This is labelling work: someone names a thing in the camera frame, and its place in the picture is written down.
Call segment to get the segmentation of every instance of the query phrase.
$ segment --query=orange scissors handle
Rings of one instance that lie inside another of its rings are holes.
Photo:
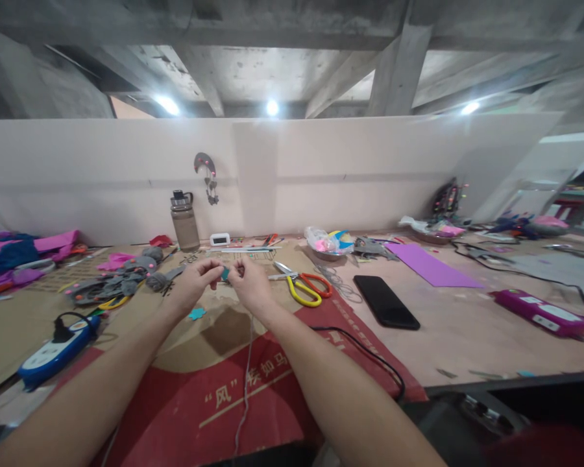
[[[332,294],[333,294],[333,289],[331,288],[331,284],[329,284],[328,281],[326,281],[325,279],[323,279],[320,276],[315,276],[314,274],[299,274],[298,275],[299,279],[302,279],[302,281],[314,292],[316,292],[318,295],[320,295],[323,298],[329,298]],[[322,283],[322,285],[324,286],[324,290],[320,290],[317,289],[316,286],[311,282],[310,279],[313,279],[315,281],[318,281],[320,283]]]

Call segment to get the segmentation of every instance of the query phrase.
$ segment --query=white string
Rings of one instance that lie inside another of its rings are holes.
[[[108,448],[106,449],[106,454],[104,454],[104,459],[102,460],[101,467],[105,467],[106,466],[106,462],[108,460],[108,456],[110,454],[110,450],[112,449],[112,446],[115,444],[115,439],[117,438],[117,434],[119,433],[119,425],[121,425],[121,420],[117,424],[117,427],[115,428],[115,432],[112,434],[112,440],[110,440],[110,444],[108,445]]]
[[[236,430],[236,450],[234,451],[234,459],[232,465],[236,463],[236,457],[238,456],[238,451],[240,449],[240,429],[247,419],[247,413],[249,411],[249,365],[251,364],[251,349],[253,347],[253,315],[251,315],[251,336],[249,338],[249,358],[247,358],[247,371],[245,371],[245,412],[242,414],[240,423],[238,424],[238,429]]]

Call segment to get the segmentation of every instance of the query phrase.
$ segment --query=blue fabric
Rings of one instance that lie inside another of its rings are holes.
[[[9,243],[0,248],[0,274],[26,263],[39,260],[39,252],[32,238]]]

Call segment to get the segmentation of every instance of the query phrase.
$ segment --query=smartphone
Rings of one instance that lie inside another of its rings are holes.
[[[420,328],[419,321],[380,277],[355,276],[353,280],[380,324],[413,331]]]

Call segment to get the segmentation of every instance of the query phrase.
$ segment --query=small white device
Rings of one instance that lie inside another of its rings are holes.
[[[210,236],[210,244],[212,246],[225,246],[231,243],[229,233],[213,233]]]

